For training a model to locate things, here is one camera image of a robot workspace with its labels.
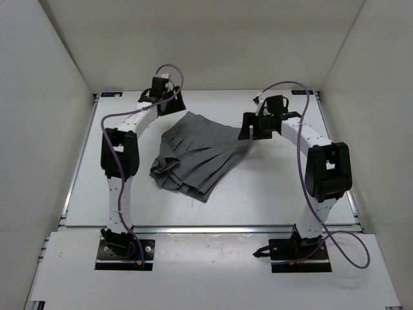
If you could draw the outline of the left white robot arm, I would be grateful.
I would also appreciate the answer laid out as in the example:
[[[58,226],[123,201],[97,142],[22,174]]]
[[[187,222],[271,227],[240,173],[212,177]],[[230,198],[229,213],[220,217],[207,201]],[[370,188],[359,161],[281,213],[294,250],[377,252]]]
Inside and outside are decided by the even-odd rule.
[[[101,234],[105,240],[113,240],[112,248],[121,257],[130,256],[135,249],[130,196],[140,164],[138,139],[157,118],[185,109],[181,87],[174,85],[169,74],[160,74],[141,93],[134,110],[109,114],[101,120],[100,164],[110,195],[109,220]]]

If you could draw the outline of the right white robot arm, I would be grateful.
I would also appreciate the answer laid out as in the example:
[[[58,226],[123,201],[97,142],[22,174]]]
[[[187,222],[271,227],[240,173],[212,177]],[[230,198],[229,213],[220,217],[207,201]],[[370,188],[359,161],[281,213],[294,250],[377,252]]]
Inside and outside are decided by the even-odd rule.
[[[243,114],[239,140],[270,139],[277,132],[296,146],[298,156],[306,157],[299,177],[307,205],[289,243],[292,256],[302,259],[320,243],[332,207],[352,186],[349,148],[322,136],[298,112],[289,111],[289,100],[282,95],[256,96],[254,103],[256,111]]]

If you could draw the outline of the grey pleated skirt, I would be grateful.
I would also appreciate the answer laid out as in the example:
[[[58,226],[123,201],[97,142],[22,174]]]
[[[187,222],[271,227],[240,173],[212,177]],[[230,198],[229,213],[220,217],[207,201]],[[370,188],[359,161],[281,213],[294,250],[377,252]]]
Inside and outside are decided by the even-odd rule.
[[[162,189],[207,202],[219,180],[247,154],[250,139],[240,129],[187,112],[161,136],[150,176]]]

